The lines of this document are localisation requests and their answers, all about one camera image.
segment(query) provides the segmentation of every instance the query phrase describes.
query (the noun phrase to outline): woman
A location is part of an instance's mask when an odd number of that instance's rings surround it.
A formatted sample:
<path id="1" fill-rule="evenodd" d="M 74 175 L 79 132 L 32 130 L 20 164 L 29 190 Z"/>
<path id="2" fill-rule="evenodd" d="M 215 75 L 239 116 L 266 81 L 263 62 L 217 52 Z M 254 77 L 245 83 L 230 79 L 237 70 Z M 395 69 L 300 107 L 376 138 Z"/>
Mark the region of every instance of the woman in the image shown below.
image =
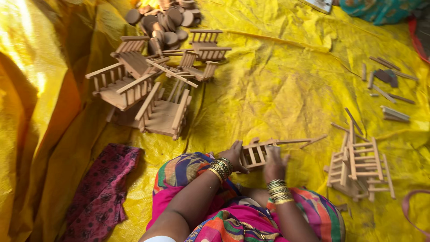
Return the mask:
<path id="1" fill-rule="evenodd" d="M 266 146 L 264 178 L 269 191 L 243 189 L 227 178 L 249 171 L 239 162 L 242 141 L 221 158 L 186 153 L 164 164 L 153 191 L 153 218 L 139 242 L 343 241 L 344 223 L 327 199 L 285 187 L 288 156 Z"/>

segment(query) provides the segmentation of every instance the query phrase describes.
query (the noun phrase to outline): colorful saree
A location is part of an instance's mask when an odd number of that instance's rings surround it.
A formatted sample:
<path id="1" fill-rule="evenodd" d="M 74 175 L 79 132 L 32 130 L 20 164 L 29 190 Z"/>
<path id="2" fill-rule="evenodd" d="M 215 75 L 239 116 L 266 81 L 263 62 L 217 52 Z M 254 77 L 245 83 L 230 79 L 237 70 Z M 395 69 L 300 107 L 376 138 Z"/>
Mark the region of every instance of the colorful saree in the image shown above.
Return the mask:
<path id="1" fill-rule="evenodd" d="M 152 220 L 147 230 L 165 210 L 173 197 L 209 168 L 212 159 L 197 153 L 182 154 L 158 171 L 153 190 Z M 321 241 L 344 241 L 345 227 L 340 212 L 329 200 L 316 192 L 290 188 L 296 205 Z M 279 229 L 275 206 L 262 208 L 242 196 L 230 180 L 215 195 L 203 221 L 186 242 L 203 241 L 287 241 Z"/>

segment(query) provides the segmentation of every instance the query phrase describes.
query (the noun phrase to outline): wooden chair armrest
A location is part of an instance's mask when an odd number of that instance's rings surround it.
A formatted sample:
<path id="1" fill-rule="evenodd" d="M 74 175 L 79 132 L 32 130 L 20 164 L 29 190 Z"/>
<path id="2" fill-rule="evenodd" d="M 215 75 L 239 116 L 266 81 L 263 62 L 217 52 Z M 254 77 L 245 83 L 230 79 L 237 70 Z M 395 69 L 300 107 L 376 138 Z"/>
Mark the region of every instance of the wooden chair armrest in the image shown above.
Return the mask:
<path id="1" fill-rule="evenodd" d="M 175 119 L 173 120 L 173 123 L 172 123 L 173 130 L 178 130 L 179 128 L 179 123 L 181 122 L 182 114 L 184 113 L 185 105 L 187 104 L 187 98 L 189 94 L 190 94 L 190 90 L 185 89 L 184 93 L 182 94 L 182 98 L 181 98 L 181 102 L 179 103 L 178 110 L 176 111 Z"/>

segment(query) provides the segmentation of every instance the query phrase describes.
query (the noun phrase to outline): red strap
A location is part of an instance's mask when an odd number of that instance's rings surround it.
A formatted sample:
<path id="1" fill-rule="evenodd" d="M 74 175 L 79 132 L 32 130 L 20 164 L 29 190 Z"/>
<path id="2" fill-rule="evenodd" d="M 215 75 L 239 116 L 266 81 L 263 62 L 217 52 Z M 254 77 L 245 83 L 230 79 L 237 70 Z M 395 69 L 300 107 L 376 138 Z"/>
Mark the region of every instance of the red strap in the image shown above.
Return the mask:
<path id="1" fill-rule="evenodd" d="M 417 226 L 415 226 L 415 224 L 413 224 L 411 222 L 411 220 L 409 219 L 409 200 L 411 199 L 412 195 L 416 194 L 416 193 L 428 193 L 430 194 L 430 190 L 413 190 L 411 192 L 409 192 L 406 197 L 403 199 L 402 201 L 402 210 L 403 210 L 403 214 L 405 215 L 406 219 L 415 227 L 417 228 L 421 233 L 423 233 L 425 236 L 427 236 L 426 242 L 430 242 L 430 233 L 427 233 L 421 229 L 419 229 Z"/>

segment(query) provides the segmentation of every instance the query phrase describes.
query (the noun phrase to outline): hand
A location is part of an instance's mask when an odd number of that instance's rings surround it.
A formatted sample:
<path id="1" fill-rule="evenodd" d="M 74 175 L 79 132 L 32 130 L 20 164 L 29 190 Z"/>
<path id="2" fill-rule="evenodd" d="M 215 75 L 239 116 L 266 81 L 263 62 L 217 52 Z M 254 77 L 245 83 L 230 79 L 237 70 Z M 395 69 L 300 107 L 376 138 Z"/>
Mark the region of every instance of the hand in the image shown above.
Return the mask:
<path id="1" fill-rule="evenodd" d="M 281 158 L 281 148 L 279 146 L 265 146 L 266 164 L 264 165 L 264 180 L 269 183 L 276 179 L 285 179 L 287 163 L 290 155 Z"/>
<path id="2" fill-rule="evenodd" d="M 242 166 L 239 161 L 240 153 L 242 152 L 243 141 L 236 140 L 228 150 L 219 153 L 219 157 L 227 158 L 233 165 L 233 171 L 249 174 L 249 170 Z"/>

